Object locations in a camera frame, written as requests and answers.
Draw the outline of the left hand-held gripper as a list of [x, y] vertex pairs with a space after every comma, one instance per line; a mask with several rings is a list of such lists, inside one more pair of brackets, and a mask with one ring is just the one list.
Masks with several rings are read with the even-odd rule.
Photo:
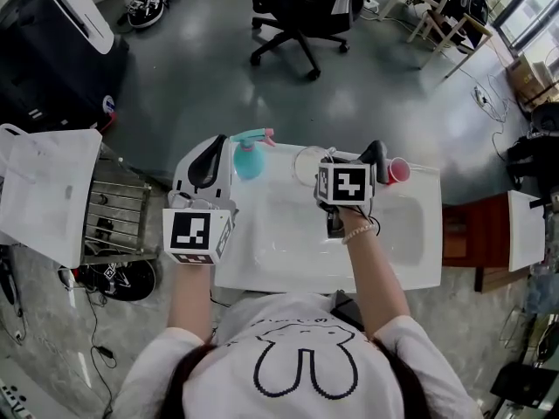
[[163, 249], [174, 262], [221, 261], [238, 212], [229, 199], [231, 170], [231, 141], [226, 135], [199, 143], [178, 162], [169, 207], [162, 211]]

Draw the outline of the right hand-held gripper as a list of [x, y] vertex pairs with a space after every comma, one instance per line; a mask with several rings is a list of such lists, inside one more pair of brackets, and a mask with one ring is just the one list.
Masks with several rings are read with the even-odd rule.
[[346, 235], [340, 208], [351, 210], [366, 219], [376, 231], [376, 220], [365, 209], [372, 209], [373, 198], [369, 164], [322, 159], [315, 174], [314, 198], [318, 207], [326, 212], [327, 237]]

